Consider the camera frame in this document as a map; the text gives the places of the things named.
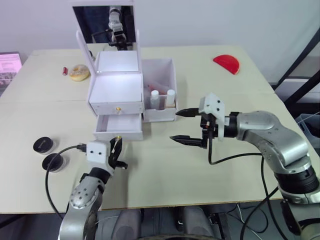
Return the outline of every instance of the table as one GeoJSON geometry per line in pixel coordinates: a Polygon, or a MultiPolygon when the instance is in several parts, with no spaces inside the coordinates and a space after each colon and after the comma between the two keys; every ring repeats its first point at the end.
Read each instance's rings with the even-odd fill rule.
{"type": "MultiPolygon", "coordinates": [[[[305,138],[284,104],[247,54],[235,46],[143,48],[143,58],[172,57],[176,67],[179,107],[197,107],[205,94],[214,92],[230,111],[265,110],[305,138]],[[219,54],[240,60],[240,72],[232,75],[212,62],[219,54]]],[[[62,76],[64,66],[84,63],[80,50],[37,50],[0,98],[0,213],[53,212],[45,194],[43,155],[32,150],[34,141],[49,136],[57,151],[94,139],[96,118],[86,103],[89,80],[73,82],[62,76]]],[[[259,201],[265,197],[258,156],[243,157],[211,166],[208,152],[184,146],[169,136],[201,136],[200,118],[179,117],[176,122],[143,124],[143,141],[125,142],[121,160],[127,170],[116,169],[103,195],[102,209],[147,208],[259,201]]],[[[214,140],[212,160],[256,147],[236,139],[214,140]]],[[[313,168],[320,161],[309,144],[313,168]]],[[[59,211],[65,211],[71,190],[89,171],[86,156],[77,150],[63,154],[67,167],[49,175],[49,191],[59,211]]],[[[265,166],[271,191],[277,182],[265,166]]]]}

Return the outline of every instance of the round bread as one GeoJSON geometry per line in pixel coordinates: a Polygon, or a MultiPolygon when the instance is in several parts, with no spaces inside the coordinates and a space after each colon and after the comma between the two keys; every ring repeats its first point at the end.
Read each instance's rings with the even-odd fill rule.
{"type": "Polygon", "coordinates": [[[80,82],[86,79],[89,76],[89,73],[89,69],[86,65],[78,64],[72,68],[69,76],[73,81],[80,82]]]}

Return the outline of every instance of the white wall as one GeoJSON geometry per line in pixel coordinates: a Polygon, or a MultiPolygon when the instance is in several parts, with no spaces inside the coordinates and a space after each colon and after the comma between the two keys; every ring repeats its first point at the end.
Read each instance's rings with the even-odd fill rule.
{"type": "MultiPolygon", "coordinates": [[[[141,45],[240,45],[271,82],[320,26],[319,0],[136,0],[141,45]]],[[[78,48],[68,0],[1,0],[0,52],[78,48]]]]}

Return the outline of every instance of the open drawer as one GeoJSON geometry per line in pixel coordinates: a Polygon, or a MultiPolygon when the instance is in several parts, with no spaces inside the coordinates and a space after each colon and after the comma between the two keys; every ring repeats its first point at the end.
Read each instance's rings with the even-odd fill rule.
{"type": "Polygon", "coordinates": [[[102,141],[121,136],[125,141],[142,140],[141,114],[99,115],[93,135],[102,141]]]}

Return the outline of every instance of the floor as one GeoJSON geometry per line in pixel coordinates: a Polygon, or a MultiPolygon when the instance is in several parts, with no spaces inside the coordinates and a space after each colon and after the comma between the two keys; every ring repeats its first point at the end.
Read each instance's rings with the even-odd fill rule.
{"type": "MultiPolygon", "coordinates": [[[[257,203],[241,203],[241,208],[255,206],[257,203]]],[[[275,217],[278,220],[278,223],[283,230],[284,234],[289,240],[299,240],[298,236],[294,236],[289,230],[284,222],[281,213],[280,201],[273,200],[271,201],[275,217]]],[[[216,205],[207,205],[205,209],[209,209],[211,212],[227,212],[232,210],[235,207],[235,204],[216,204],[216,205]]],[[[269,220],[269,227],[266,232],[259,233],[258,235],[262,240],[280,240],[281,237],[278,234],[270,214],[268,212],[267,206],[263,206],[262,209],[265,211],[269,220]]],[[[245,218],[250,209],[241,210],[243,218],[245,218]]],[[[119,215],[119,210],[110,210],[100,212],[99,219],[99,228],[97,232],[103,232],[103,240],[109,240],[112,234],[112,226],[117,221],[117,216],[119,215]]],[[[239,217],[238,210],[231,212],[236,217],[239,217]]],[[[0,215],[0,222],[8,218],[8,215],[0,215]]],[[[13,222],[12,224],[0,229],[0,239],[6,240],[57,240],[60,219],[55,214],[28,214],[25,217],[20,218],[19,220],[13,222]]],[[[249,222],[249,226],[253,229],[259,231],[264,228],[266,221],[261,212],[257,212],[252,216],[252,220],[249,222]]],[[[238,240],[240,237],[240,231],[242,223],[234,219],[231,216],[228,216],[228,227],[230,234],[233,240],[238,240]]],[[[144,221],[142,223],[141,229],[142,237],[158,235],[158,234],[177,234],[179,233],[174,225],[174,219],[172,217],[172,211],[170,208],[147,208],[144,212],[144,221]]],[[[258,240],[258,238],[251,233],[249,230],[246,230],[245,233],[246,240],[258,240]]]]}

